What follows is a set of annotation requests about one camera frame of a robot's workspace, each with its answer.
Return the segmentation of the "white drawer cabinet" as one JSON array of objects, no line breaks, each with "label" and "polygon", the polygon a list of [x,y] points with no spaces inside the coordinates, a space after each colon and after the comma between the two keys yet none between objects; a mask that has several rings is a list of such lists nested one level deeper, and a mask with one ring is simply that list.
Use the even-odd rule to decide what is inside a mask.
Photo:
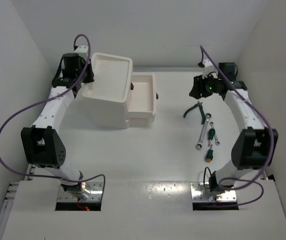
[{"label": "white drawer cabinet", "polygon": [[64,119],[89,121],[104,128],[129,128],[133,60],[96,52],[91,61],[94,82],[82,86],[67,108]]}]

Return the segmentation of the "green handled screwdriver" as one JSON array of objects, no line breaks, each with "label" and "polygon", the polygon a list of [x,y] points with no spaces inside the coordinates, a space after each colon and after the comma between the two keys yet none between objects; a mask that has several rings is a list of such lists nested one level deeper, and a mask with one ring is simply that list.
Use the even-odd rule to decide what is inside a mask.
[{"label": "green handled screwdriver", "polygon": [[210,128],[208,131],[208,147],[210,147],[215,134],[216,134],[216,130],[214,128]]}]

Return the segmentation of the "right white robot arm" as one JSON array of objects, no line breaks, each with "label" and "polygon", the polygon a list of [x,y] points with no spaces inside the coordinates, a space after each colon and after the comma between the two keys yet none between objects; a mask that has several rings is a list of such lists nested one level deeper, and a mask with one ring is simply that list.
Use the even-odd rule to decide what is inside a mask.
[{"label": "right white robot arm", "polygon": [[239,136],[232,147],[231,160],[211,173],[209,189],[229,190],[244,175],[257,171],[257,179],[271,164],[278,132],[253,106],[248,88],[236,79],[237,72],[226,72],[227,63],[214,64],[208,58],[199,62],[202,73],[194,77],[189,95],[195,99],[218,94],[230,108],[238,125]]}]

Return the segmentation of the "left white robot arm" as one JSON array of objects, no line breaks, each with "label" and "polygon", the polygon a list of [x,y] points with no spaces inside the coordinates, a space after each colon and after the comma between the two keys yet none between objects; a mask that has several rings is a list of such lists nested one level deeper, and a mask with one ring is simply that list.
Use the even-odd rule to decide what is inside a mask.
[{"label": "left white robot arm", "polygon": [[31,127],[23,128],[20,134],[27,162],[58,177],[63,190],[78,200],[87,199],[90,188],[82,182],[81,171],[66,160],[59,128],[82,84],[94,80],[89,54],[89,47],[80,45],[62,55],[51,82],[49,101]]}]

